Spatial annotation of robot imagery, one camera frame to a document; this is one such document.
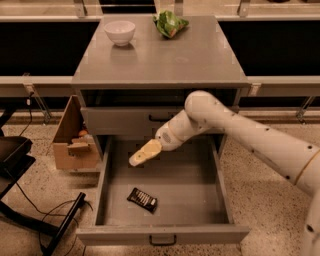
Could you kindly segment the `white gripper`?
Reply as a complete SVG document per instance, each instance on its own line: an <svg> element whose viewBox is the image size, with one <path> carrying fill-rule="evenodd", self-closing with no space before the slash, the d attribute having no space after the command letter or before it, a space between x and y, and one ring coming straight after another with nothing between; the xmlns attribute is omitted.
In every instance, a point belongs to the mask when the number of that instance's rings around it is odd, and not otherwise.
<svg viewBox="0 0 320 256"><path fill-rule="evenodd" d="M149 140L143 147L129 158L131 166L138 166L156 157L162 150L173 151L183 144L169 127L169 123L163 124L155 134L155 139Z"/></svg>

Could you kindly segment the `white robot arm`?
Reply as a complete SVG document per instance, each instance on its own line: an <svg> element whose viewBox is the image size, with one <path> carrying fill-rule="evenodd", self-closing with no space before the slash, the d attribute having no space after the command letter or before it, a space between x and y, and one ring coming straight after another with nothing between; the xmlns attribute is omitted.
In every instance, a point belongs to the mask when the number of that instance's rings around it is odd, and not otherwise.
<svg viewBox="0 0 320 256"><path fill-rule="evenodd" d="M212 128L232 137L312 197L301 256L320 256L320 147L239 115L209 92L189 94L184 109L161 126L155 137L129 158L129 163L138 166Z"/></svg>

